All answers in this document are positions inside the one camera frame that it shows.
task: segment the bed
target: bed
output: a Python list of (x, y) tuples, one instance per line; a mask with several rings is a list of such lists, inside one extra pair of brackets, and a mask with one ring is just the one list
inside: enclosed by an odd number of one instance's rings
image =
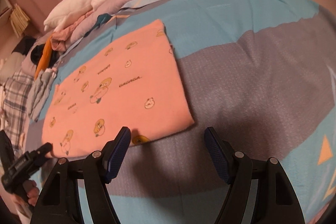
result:
[[(195, 124), (129, 148), (108, 185), (121, 222), (214, 222), (228, 187), (203, 144), (207, 126), (251, 158), (278, 158), (306, 222), (313, 220), (335, 193), (334, 16), (311, 0), (116, 3), (107, 0), (79, 26), (85, 37), (60, 60), (38, 121), (29, 124), (25, 150), (42, 144), (57, 85), (113, 41), (160, 19)], [(40, 187), (54, 163), (35, 175)], [(79, 184), (85, 223), (92, 223)], [(245, 223), (256, 187), (251, 187)]]

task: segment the blue and gray bed sheet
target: blue and gray bed sheet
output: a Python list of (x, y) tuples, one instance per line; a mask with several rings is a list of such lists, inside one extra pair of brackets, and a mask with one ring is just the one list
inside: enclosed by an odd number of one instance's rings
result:
[[(204, 146), (207, 126), (251, 158), (278, 158), (307, 223), (331, 200), (336, 19), (330, 12), (311, 0), (159, 0), (118, 15), (128, 17), (98, 24), (62, 59), (39, 121), (30, 125), (27, 150), (41, 145), (56, 84), (115, 39), (161, 19), (196, 123), (128, 150), (108, 185), (122, 223), (214, 223), (227, 185)], [(36, 179), (45, 180), (44, 171)], [(83, 187), (84, 218), (92, 223)], [(245, 223), (253, 206), (250, 200)]]

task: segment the metal bolt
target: metal bolt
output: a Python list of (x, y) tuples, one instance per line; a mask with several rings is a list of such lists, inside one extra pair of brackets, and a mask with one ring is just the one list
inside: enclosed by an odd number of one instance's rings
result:
[(235, 153), (235, 156), (236, 156), (237, 158), (243, 158), (243, 157), (244, 157), (244, 153), (241, 152), (241, 151), (237, 151), (237, 152)]
[(66, 158), (60, 158), (59, 160), (58, 160), (58, 164), (64, 164), (64, 163), (66, 163), (67, 162), (67, 159)]
[(92, 153), (92, 157), (94, 157), (94, 158), (98, 158), (100, 156), (101, 156), (101, 152), (100, 151), (95, 151), (95, 152)]
[(272, 164), (278, 164), (278, 160), (276, 158), (270, 158), (269, 161), (272, 163)]

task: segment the plaid shirt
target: plaid shirt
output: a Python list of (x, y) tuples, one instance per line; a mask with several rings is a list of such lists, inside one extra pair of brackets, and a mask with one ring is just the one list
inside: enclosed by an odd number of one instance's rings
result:
[(33, 77), (28, 76), (19, 70), (14, 73), (11, 78), (8, 78), (4, 84), (6, 97), (3, 102), (3, 110), (5, 111), (6, 120), (8, 121), (8, 126), (5, 128), (5, 132), (12, 142), (16, 156), (22, 154), (20, 136), (23, 133), (27, 118), (26, 102), (33, 82)]

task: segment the triangle pattern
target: triangle pattern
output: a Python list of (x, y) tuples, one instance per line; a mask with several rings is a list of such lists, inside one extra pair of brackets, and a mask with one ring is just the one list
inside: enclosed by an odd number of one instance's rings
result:
[(319, 158), (319, 162), (317, 163), (317, 165), (322, 164), (323, 162), (331, 159), (332, 157), (333, 157), (333, 153), (331, 151), (329, 141), (327, 139), (327, 136), (324, 135), (321, 152), (320, 152), (320, 158)]

